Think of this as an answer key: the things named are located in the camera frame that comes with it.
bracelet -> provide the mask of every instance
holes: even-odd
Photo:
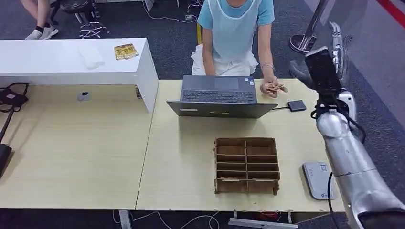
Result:
[[[261,68],[262,70],[263,70],[263,68],[265,68],[265,67],[271,67],[271,68],[274,70],[274,65],[273,65],[273,63],[266,62],[266,63],[264,63],[263,65],[260,66],[260,68]]]

person's right hand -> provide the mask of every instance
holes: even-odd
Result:
[[[262,82],[262,85],[260,85],[260,90],[264,94],[268,94],[270,97],[276,98],[277,97],[277,91],[281,90],[284,92],[288,92],[287,88],[284,87],[283,84],[279,84],[277,77],[265,77],[264,81]]]

shoe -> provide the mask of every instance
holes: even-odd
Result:
[[[34,30],[32,31],[32,33],[30,35],[28,35],[28,37],[26,37],[26,40],[38,40],[40,39],[42,36],[42,33],[39,32],[38,30]]]
[[[54,26],[51,27],[45,27],[43,29],[42,36],[39,38],[39,40],[47,40],[55,36],[59,32],[58,29],[55,29]]]

black chair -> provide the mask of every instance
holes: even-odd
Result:
[[[51,7],[53,7],[51,22],[54,25],[58,24],[54,17],[59,9],[76,16],[79,23],[82,24],[79,35],[81,38],[94,36],[100,38],[99,33],[103,30],[110,33],[102,23],[95,20],[96,15],[99,16],[99,13],[95,12],[95,2],[93,0],[56,0],[51,4]]]

cardboard organizer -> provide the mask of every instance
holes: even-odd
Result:
[[[280,171],[274,138],[217,138],[215,193],[273,193]]]

